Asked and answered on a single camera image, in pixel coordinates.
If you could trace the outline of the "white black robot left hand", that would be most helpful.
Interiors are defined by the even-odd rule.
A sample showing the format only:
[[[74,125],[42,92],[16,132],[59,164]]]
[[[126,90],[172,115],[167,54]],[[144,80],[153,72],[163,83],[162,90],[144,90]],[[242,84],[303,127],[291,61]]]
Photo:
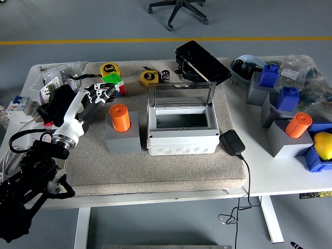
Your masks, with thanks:
[[[91,117],[117,97],[114,83],[97,83],[80,90],[64,115],[63,124],[54,132],[52,142],[69,149],[86,133]]]

